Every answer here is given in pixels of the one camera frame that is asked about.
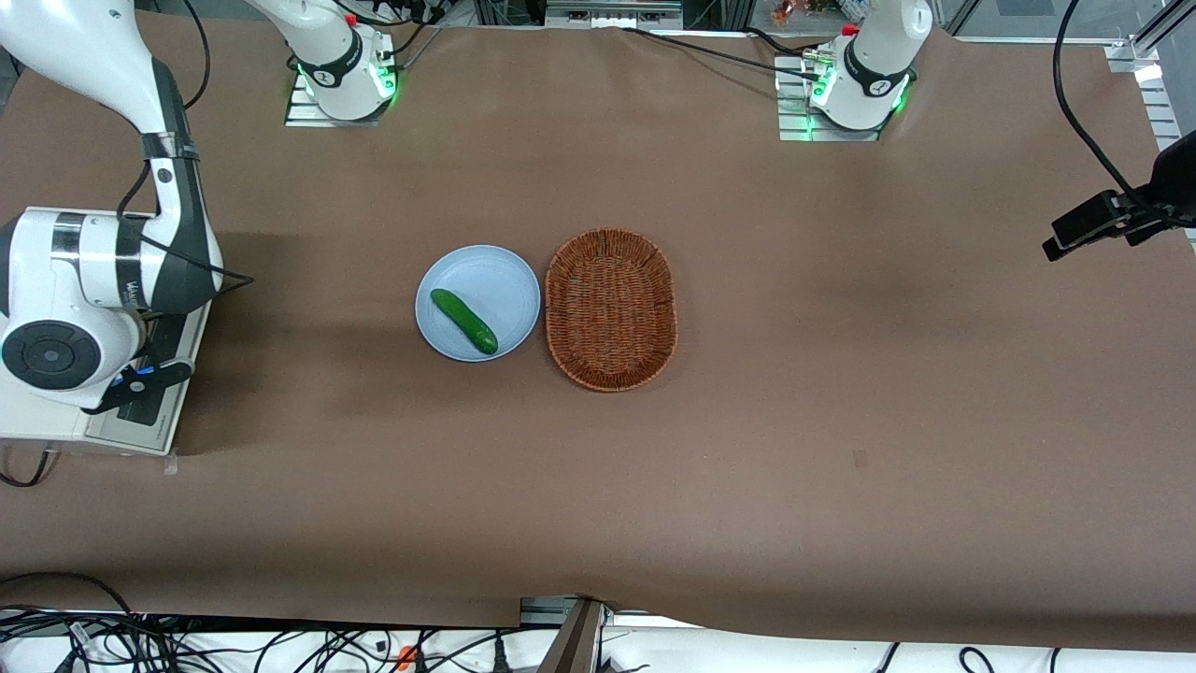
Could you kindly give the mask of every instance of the black strap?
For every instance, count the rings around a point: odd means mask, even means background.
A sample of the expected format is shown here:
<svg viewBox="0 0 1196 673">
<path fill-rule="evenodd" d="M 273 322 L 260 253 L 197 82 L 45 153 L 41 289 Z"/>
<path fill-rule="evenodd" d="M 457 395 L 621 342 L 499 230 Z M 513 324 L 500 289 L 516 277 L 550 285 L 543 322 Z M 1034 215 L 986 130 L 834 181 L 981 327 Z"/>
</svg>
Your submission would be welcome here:
<svg viewBox="0 0 1196 673">
<path fill-rule="evenodd" d="M 304 74 L 307 75 L 309 81 L 324 88 L 335 88 L 341 85 L 344 75 L 358 67 L 362 51 L 361 35 L 355 30 L 350 30 L 349 32 L 353 33 L 353 44 L 349 45 L 349 50 L 330 63 L 317 66 L 295 55 L 295 60 L 299 61 L 299 66 L 303 68 Z"/>
<path fill-rule="evenodd" d="M 893 87 L 909 75 L 911 69 L 905 68 L 893 74 L 880 74 L 877 71 L 869 69 L 855 55 L 855 39 L 848 42 L 847 49 L 843 50 L 843 65 L 847 66 L 847 72 L 852 75 L 852 79 L 860 82 L 864 94 L 868 98 L 887 96 Z"/>
</svg>

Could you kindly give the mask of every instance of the power cord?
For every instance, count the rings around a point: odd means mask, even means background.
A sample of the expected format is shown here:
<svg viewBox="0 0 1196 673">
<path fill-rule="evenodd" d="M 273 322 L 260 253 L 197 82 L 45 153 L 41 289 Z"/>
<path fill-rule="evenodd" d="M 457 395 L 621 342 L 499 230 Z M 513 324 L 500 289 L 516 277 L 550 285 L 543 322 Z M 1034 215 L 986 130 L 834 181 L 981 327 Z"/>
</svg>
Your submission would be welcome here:
<svg viewBox="0 0 1196 673">
<path fill-rule="evenodd" d="M 889 661 L 892 660 L 892 651 L 896 650 L 896 649 L 897 649 L 897 646 L 895 644 L 889 650 L 890 655 L 885 660 L 884 667 L 889 666 Z M 1054 648 L 1054 649 L 1050 650 L 1050 669 L 1049 669 L 1050 673 L 1055 673 L 1055 662 L 1058 660 L 1058 653 L 1061 653 L 1062 650 L 1063 650 L 1063 648 Z M 984 671 L 976 671 L 975 668 L 972 668 L 968 663 L 968 655 L 970 655 L 970 654 L 974 654 L 977 657 L 980 657 L 981 662 L 984 665 Z M 883 673 L 884 667 L 881 667 L 878 671 L 878 673 Z M 978 649 L 976 649 L 974 647 L 966 647 L 966 648 L 963 648 L 963 649 L 959 650 L 959 667 L 963 668 L 966 673 L 996 673 L 993 669 L 993 662 L 989 661 L 987 656 L 984 656 L 984 653 L 980 651 Z"/>
<path fill-rule="evenodd" d="M 519 634 L 519 632 L 526 631 L 526 630 L 527 629 L 523 629 L 523 628 L 520 628 L 520 629 L 508 629 L 508 630 L 505 630 L 505 631 L 495 631 L 493 635 L 486 636 L 484 638 L 478 638 L 478 640 L 474 641 L 472 643 L 469 643 L 468 646 L 464 646 L 464 647 L 457 649 L 456 651 L 453 651 L 452 654 L 445 656 L 444 659 L 441 659 L 440 661 L 433 663 L 432 666 L 428 666 L 427 673 L 432 673 L 437 668 L 440 668 L 445 663 L 451 662 L 457 656 L 460 656 L 462 654 L 464 654 L 464 653 L 466 653 L 466 651 L 469 651 L 469 650 L 471 650 L 471 649 L 474 649 L 474 648 L 476 648 L 478 646 L 482 646 L 482 644 L 486 644 L 486 643 L 488 643 L 490 641 L 501 638 L 502 636 L 508 636 L 511 634 Z"/>
<path fill-rule="evenodd" d="M 183 109 L 189 110 L 191 105 L 200 102 L 203 92 L 208 90 L 208 81 L 212 79 L 212 45 L 208 44 L 208 31 L 203 30 L 203 22 L 200 20 L 200 14 L 191 5 L 191 0 L 183 0 L 183 4 L 187 5 L 187 11 L 195 20 L 195 30 L 200 32 L 200 43 L 203 44 L 203 79 L 200 81 L 200 88 L 196 90 L 195 96 L 191 96 L 191 99 L 183 104 Z"/>
<path fill-rule="evenodd" d="M 405 51 L 407 48 L 410 47 L 415 42 L 415 38 L 420 36 L 420 31 L 423 30 L 423 26 L 426 26 L 426 25 L 428 25 L 428 24 L 420 24 L 420 25 L 415 26 L 415 30 L 407 38 L 407 42 L 404 42 L 401 47 L 397 47 L 397 48 L 395 48 L 395 49 L 392 49 L 390 51 L 386 51 L 384 55 L 388 56 L 388 57 L 390 57 L 390 56 L 393 56 L 395 54 L 402 54 L 403 51 Z"/>
<path fill-rule="evenodd" d="M 138 181 L 133 183 L 133 186 L 130 186 L 129 190 L 121 198 L 120 204 L 116 206 L 116 219 L 118 221 L 124 219 L 126 208 L 129 207 L 129 202 L 133 201 L 133 196 L 141 190 L 141 185 L 145 184 L 147 177 L 150 177 L 150 161 L 145 161 L 145 164 L 142 164 L 141 175 L 138 176 Z M 255 281 L 255 277 L 252 275 L 245 275 L 243 273 L 231 271 L 225 268 L 218 267 L 215 264 L 208 263 L 203 259 L 197 259 L 182 250 L 167 245 L 166 243 L 154 240 L 153 238 L 150 238 L 145 233 L 141 234 L 141 241 L 153 245 L 154 247 L 158 247 L 159 250 L 166 252 L 167 255 L 173 255 L 191 265 L 200 267 L 203 270 L 210 273 L 219 273 L 220 275 L 226 275 L 228 277 L 234 277 L 239 280 L 239 282 L 237 282 L 236 285 L 222 287 L 219 292 L 216 292 L 216 296 L 221 296 L 230 292 L 240 289 L 242 287 L 250 285 Z"/>
<path fill-rule="evenodd" d="M 49 463 L 50 463 L 50 449 L 45 449 L 42 452 L 42 460 L 37 461 L 37 470 L 33 471 L 33 477 L 30 478 L 29 482 L 22 482 L 19 479 L 10 477 L 8 475 L 5 475 L 4 472 L 0 472 L 0 483 L 4 483 L 7 487 L 12 487 L 13 489 L 31 489 L 41 484 L 42 479 L 45 478 L 45 466 L 49 465 Z M 0 585 L 4 585 L 5 582 L 10 582 L 12 580 L 17 580 L 19 577 L 22 576 L 10 577 L 8 580 L 0 580 Z"/>
<path fill-rule="evenodd" d="M 1146 198 L 1143 198 L 1142 195 L 1139 194 L 1137 190 L 1125 179 L 1125 176 L 1117 170 L 1117 166 L 1109 159 L 1109 155 L 1100 148 L 1100 145 L 1098 145 L 1096 139 L 1092 137 L 1092 134 L 1084 128 L 1080 120 L 1076 118 L 1075 112 L 1072 110 L 1072 105 L 1068 104 L 1067 94 L 1063 92 L 1063 38 L 1067 36 L 1067 26 L 1072 23 L 1072 14 L 1075 13 L 1075 8 L 1079 4 L 1080 0 L 1070 0 L 1067 5 L 1067 10 L 1063 11 L 1063 18 L 1058 23 L 1058 33 L 1055 37 L 1055 49 L 1051 53 L 1051 74 L 1055 80 L 1055 99 L 1058 102 L 1060 110 L 1062 110 L 1063 116 L 1067 118 L 1067 123 L 1072 127 L 1072 130 L 1074 130 L 1075 134 L 1080 136 L 1080 140 L 1088 146 L 1092 155 L 1094 155 L 1105 171 L 1112 176 L 1117 186 L 1121 188 L 1122 192 L 1124 192 L 1135 206 L 1141 208 L 1146 214 L 1167 224 L 1168 226 L 1191 226 L 1194 224 L 1191 219 L 1174 218 L 1146 202 Z"/>
<path fill-rule="evenodd" d="M 494 641 L 494 671 L 492 673 L 511 673 L 511 663 L 507 662 L 507 646 L 502 642 L 502 636 Z"/>
<path fill-rule="evenodd" d="M 116 589 L 108 586 L 103 580 L 97 580 L 91 575 L 84 575 L 83 573 L 67 573 L 63 570 L 39 570 L 36 573 L 22 573 L 20 575 L 13 575 L 11 577 L 5 577 L 0 580 L 0 587 L 4 585 L 11 585 L 13 582 L 20 582 L 24 580 L 77 580 L 79 582 L 86 582 L 93 587 L 98 587 L 102 592 L 108 594 L 108 598 L 112 599 L 112 602 L 121 608 L 124 613 L 132 613 L 133 608 L 129 607 L 128 601 L 124 596 L 120 594 Z"/>
<path fill-rule="evenodd" d="M 897 654 L 897 648 L 899 647 L 901 647 L 899 642 L 889 646 L 889 651 L 885 653 L 885 659 L 880 662 L 880 667 L 877 668 L 877 673 L 889 672 L 889 665 L 893 662 L 893 655 Z"/>
<path fill-rule="evenodd" d="M 984 668 L 987 669 L 984 673 L 996 673 L 996 671 L 993 669 L 993 662 L 989 661 L 987 656 L 984 656 L 984 653 L 980 651 L 978 649 L 976 649 L 974 647 L 966 647 L 966 648 L 963 648 L 963 649 L 959 650 L 959 667 L 960 668 L 963 668 L 968 673 L 981 673 L 980 671 L 976 671 L 975 668 L 972 668 L 971 666 L 968 665 L 968 655 L 969 654 L 975 654 L 976 656 L 980 657 L 980 660 L 984 663 Z"/>
<path fill-rule="evenodd" d="M 785 73 L 785 74 L 792 74 L 793 77 L 798 77 L 798 78 L 806 79 L 806 80 L 810 80 L 810 81 L 818 81 L 818 75 L 816 75 L 814 73 L 795 71 L 793 68 L 779 68 L 776 66 L 769 66 L 767 63 L 761 63 L 759 61 L 752 61 L 751 59 L 743 59 L 743 57 L 739 57 L 739 56 L 736 56 L 736 55 L 732 55 L 732 54 L 725 54 L 722 51 L 715 51 L 714 49 L 707 49 L 706 47 L 698 47 L 697 44 L 690 44 L 688 42 L 682 42 L 681 39 L 673 39 L 672 37 L 669 37 L 669 36 L 665 36 L 665 35 L 657 35 L 654 32 L 649 32 L 647 30 L 642 30 L 642 29 L 637 29 L 637 27 L 624 27 L 623 30 L 626 30 L 628 32 L 634 32 L 636 35 L 642 35 L 645 37 L 651 37 L 652 39 L 665 42 L 665 43 L 672 44 L 675 47 L 683 47 L 685 49 L 692 49 L 694 51 L 701 51 L 702 54 L 709 54 L 712 56 L 718 56 L 720 59 L 726 59 L 728 61 L 734 61 L 737 63 L 743 63 L 745 66 L 751 66 L 753 68 L 759 68 L 759 69 L 769 71 L 769 72 L 779 72 L 779 73 Z"/>
<path fill-rule="evenodd" d="M 769 47 L 771 47 L 773 49 L 776 49 L 777 51 L 785 54 L 786 56 L 800 56 L 801 55 L 803 49 L 792 49 L 789 47 L 786 47 L 786 45 L 781 44 L 780 42 L 777 42 L 776 39 L 774 39 L 771 35 L 764 32 L 763 30 L 761 30 L 758 27 L 748 26 L 748 27 L 744 29 L 744 32 L 746 32 L 749 35 L 755 35 L 756 37 L 758 37 L 758 38 L 763 39 L 764 42 L 767 42 Z"/>
</svg>

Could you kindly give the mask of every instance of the oval basket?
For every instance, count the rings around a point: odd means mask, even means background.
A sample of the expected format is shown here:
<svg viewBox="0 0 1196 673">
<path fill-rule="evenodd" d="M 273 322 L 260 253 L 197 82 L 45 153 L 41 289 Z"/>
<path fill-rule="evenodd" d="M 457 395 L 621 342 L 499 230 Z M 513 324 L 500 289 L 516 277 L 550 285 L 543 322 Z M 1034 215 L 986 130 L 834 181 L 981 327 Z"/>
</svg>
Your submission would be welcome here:
<svg viewBox="0 0 1196 673">
<path fill-rule="evenodd" d="M 591 391 L 643 386 L 677 350 L 672 270 L 639 233 L 596 228 L 569 239 L 548 267 L 544 302 L 553 360 Z"/>
</svg>

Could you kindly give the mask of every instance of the table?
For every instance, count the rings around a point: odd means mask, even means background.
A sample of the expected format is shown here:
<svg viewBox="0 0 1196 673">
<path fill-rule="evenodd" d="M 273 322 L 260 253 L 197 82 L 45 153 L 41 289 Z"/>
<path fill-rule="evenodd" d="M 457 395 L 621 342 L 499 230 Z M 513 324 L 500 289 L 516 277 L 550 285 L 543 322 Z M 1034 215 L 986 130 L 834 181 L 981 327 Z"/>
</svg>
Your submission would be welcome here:
<svg viewBox="0 0 1196 673">
<path fill-rule="evenodd" d="M 187 20 L 139 23 L 190 91 Z M 206 197 L 258 282 L 213 307 L 178 476 L 65 458 L 0 491 L 0 570 L 89 571 L 145 611 L 493 625 L 584 592 L 757 634 L 1196 643 L 1192 253 L 1045 262 L 1051 219 L 1110 184 L 1049 47 L 936 33 L 881 141 L 811 145 L 777 140 L 767 73 L 615 30 L 447 30 L 377 129 L 286 129 L 279 36 L 208 32 Z M 1143 181 L 1133 78 L 1098 48 L 1064 65 Z M 10 214 L 114 207 L 139 169 L 122 120 L 36 77 L 0 155 Z M 542 330 L 483 367 L 421 341 L 444 252 L 542 273 L 597 226 L 672 264 L 651 386 L 578 388 Z"/>
</svg>

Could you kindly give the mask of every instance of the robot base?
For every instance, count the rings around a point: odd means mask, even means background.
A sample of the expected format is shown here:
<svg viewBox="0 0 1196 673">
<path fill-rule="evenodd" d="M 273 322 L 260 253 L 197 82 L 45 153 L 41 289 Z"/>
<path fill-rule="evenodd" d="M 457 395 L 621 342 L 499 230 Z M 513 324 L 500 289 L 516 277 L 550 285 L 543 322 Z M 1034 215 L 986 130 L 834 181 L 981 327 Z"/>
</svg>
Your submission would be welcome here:
<svg viewBox="0 0 1196 673">
<path fill-rule="evenodd" d="M 210 304 L 187 316 L 154 320 L 150 348 L 159 359 L 194 362 L 207 324 Z M 0 329 L 6 319 L 0 316 Z M 0 373 L 0 445 L 41 451 L 53 443 L 62 453 L 166 457 L 173 451 L 175 429 L 182 415 L 189 383 L 122 408 L 97 415 L 53 403 L 29 392 L 29 387 Z"/>
<path fill-rule="evenodd" d="M 354 27 L 359 33 L 365 36 L 368 33 L 368 39 L 366 44 L 373 44 L 374 49 L 378 51 L 390 51 L 395 48 L 393 41 L 389 33 L 379 32 L 366 25 L 358 25 Z M 389 93 L 385 96 L 379 96 L 380 103 L 370 115 L 358 118 L 358 120 L 340 120 L 329 116 L 328 112 L 319 108 L 316 102 L 313 91 L 310 88 L 310 84 L 303 73 L 295 74 L 294 86 L 291 90 L 291 99 L 287 102 L 287 120 L 286 126 L 293 127 L 306 127 L 306 128 L 331 128 L 331 127 L 373 127 L 378 126 L 378 121 L 382 118 L 383 112 L 390 109 L 391 102 L 395 96 L 398 94 L 398 75 L 395 71 L 395 57 L 379 59 L 377 66 L 378 68 L 385 68 L 390 72 L 378 74 L 378 85 L 383 90 L 388 90 Z"/>
</svg>

